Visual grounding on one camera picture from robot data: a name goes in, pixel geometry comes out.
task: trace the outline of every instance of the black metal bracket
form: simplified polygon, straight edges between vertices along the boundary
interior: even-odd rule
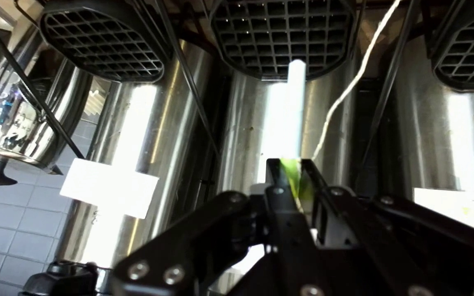
[[[222,192],[179,220],[113,267],[115,294],[205,294],[256,243],[265,244],[265,256],[230,296],[474,290],[472,228],[404,198],[373,202],[329,187],[307,159],[299,182],[299,197],[314,197],[309,223],[279,160],[269,159],[263,193]],[[442,257],[439,249],[457,257]]]

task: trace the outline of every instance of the industrial machine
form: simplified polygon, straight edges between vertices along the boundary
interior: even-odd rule
[[[414,203],[474,192],[474,1],[13,4],[0,183],[65,144],[159,177],[143,218],[74,200],[23,294],[474,294],[474,228]],[[92,75],[110,83],[82,154]]]

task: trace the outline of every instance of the stainless steel tank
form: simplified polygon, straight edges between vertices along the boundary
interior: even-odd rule
[[[215,95],[207,85],[218,81],[220,63],[192,42],[181,40],[181,45],[200,98]],[[192,93],[176,58],[158,83],[116,83],[107,96],[88,157],[158,175],[153,202],[144,218],[74,202],[56,257],[111,267],[162,231],[177,202],[181,177],[192,169],[186,165],[186,154],[195,123]]]
[[[92,75],[47,47],[28,19],[18,21],[9,49],[44,95],[39,98],[70,134],[83,111]],[[52,169],[65,142],[49,128],[44,116],[0,55],[0,155]]]
[[[404,193],[413,187],[474,192],[474,91],[446,86],[424,39],[404,45],[395,83]]]
[[[250,192],[265,182],[266,159],[279,155],[311,157],[332,101],[353,77],[353,58],[327,75],[306,81],[302,101],[289,101],[284,81],[263,81],[235,73],[225,123],[218,190]],[[314,159],[329,183],[348,185],[353,95],[337,108]]]

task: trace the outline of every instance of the tiled wall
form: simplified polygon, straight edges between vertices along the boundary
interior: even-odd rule
[[[85,116],[72,139],[85,152],[97,118]],[[67,170],[74,152],[65,149],[57,160]],[[0,296],[14,296],[24,280],[44,271],[52,259],[70,200],[59,197],[64,175],[9,160],[6,174],[16,185],[0,187]]]

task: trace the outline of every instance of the green object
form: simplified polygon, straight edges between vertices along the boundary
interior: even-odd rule
[[[281,157],[281,167],[288,177],[291,195],[294,197],[294,202],[297,203],[299,210],[302,210],[301,202],[299,202],[301,159]]]

